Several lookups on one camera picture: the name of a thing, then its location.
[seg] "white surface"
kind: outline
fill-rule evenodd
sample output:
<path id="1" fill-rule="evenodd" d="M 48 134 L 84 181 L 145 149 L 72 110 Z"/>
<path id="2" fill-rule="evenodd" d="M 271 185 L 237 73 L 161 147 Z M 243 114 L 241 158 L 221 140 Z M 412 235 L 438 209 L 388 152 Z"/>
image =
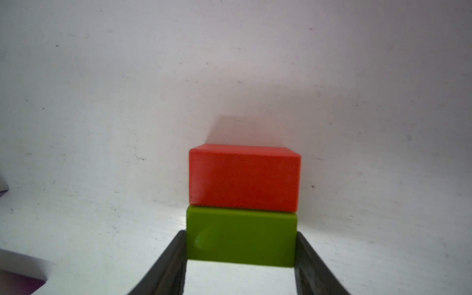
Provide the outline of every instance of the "white surface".
<path id="1" fill-rule="evenodd" d="M 1 1 L 0 248 L 51 263 L 37 294 L 125 294 L 185 228 L 190 148 L 282 145 L 353 295 L 472 294 L 471 8 Z M 186 294 L 295 293 L 212 265 Z"/>

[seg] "wooden block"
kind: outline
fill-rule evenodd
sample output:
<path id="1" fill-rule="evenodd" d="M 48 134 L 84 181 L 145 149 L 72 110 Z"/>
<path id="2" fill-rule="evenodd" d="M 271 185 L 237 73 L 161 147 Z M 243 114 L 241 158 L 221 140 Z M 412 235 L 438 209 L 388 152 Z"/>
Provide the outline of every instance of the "wooden block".
<path id="1" fill-rule="evenodd" d="M 288 148 L 204 144 L 189 164 L 191 205 L 297 210 L 301 156 Z"/>

